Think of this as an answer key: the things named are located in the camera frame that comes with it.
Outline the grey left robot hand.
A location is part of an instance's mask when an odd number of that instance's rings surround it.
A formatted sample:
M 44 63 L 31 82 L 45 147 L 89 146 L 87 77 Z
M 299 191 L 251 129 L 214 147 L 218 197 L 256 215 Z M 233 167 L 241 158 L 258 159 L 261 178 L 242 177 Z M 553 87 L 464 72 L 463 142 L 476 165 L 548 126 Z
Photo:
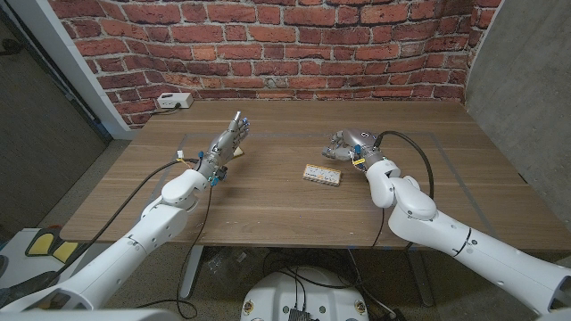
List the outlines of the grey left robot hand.
M 241 112 L 238 111 L 228 128 L 212 140 L 210 147 L 194 167 L 194 170 L 213 184 L 224 179 L 228 170 L 226 164 L 234 158 L 235 151 L 248 135 L 249 122 L 247 118 L 241 119 L 240 115 Z

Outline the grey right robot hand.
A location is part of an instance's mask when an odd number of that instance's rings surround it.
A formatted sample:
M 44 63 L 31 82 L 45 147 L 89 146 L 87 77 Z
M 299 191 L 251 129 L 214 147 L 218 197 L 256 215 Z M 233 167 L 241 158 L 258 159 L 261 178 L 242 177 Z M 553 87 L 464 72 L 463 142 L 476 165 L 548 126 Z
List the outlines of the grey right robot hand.
M 384 155 L 375 146 L 376 137 L 369 131 L 346 128 L 337 131 L 322 155 L 340 161 L 350 161 L 353 166 L 367 171 L 374 163 L 382 161 Z

